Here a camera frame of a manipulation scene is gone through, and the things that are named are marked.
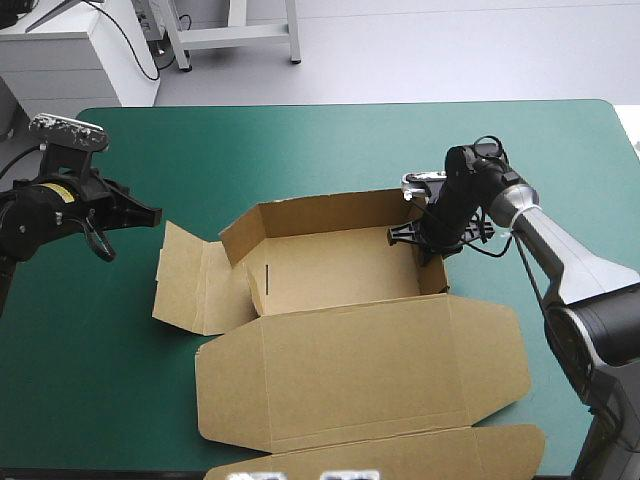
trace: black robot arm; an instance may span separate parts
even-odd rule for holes
[[[112,261],[116,253],[106,230],[154,227],[162,215],[91,166],[92,155],[109,143],[102,128],[40,114],[29,131],[43,145],[38,176],[15,181],[12,190],[0,194],[0,313],[16,264],[41,245],[81,233],[96,255]]]
[[[572,478],[638,480],[640,275],[594,255],[551,220],[496,137],[451,148],[445,170],[405,175],[405,197],[427,202],[422,218],[389,231],[390,243],[417,244],[426,259],[446,257],[486,239],[485,213],[509,228],[523,259],[524,245],[550,280],[542,296],[525,263],[547,341],[595,415]]]

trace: green table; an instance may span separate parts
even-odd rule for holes
[[[597,253],[640,269],[640,165],[612,107],[548,101],[101,109],[102,173],[207,239],[255,202],[394,187],[448,147],[498,135],[542,205]],[[70,237],[21,265],[0,319],[0,465],[205,470],[259,455],[197,430],[193,355],[207,341],[151,318],[163,228],[112,232],[113,264]],[[501,248],[496,239],[491,247]],[[447,261],[453,293],[520,315],[533,388],[485,423],[532,422],[543,474],[568,473],[590,416],[546,346],[513,249]]]

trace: cardboard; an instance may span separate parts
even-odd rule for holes
[[[153,316],[202,335],[271,315],[447,291],[387,228],[408,221],[399,189],[261,203],[206,242],[167,222]]]
[[[544,447],[534,426],[472,427],[530,379],[515,314],[450,295],[261,317],[203,345],[196,381],[205,438],[275,453],[208,480],[339,469],[526,479]]]

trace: gray floor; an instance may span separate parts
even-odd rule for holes
[[[282,3],[250,1],[250,18],[279,18]],[[176,4],[194,28],[224,13]],[[195,52],[192,72],[163,72],[157,104],[640,104],[640,2],[299,0],[299,10],[301,65],[287,63],[286,45]]]

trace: box lid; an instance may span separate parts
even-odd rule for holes
[[[274,453],[465,428],[530,386],[514,312],[450,295],[262,317],[196,380],[205,438]]]
[[[240,472],[317,480],[328,470],[377,470],[383,480],[529,480],[543,450],[534,425],[464,428],[270,455],[214,468],[205,480]]]

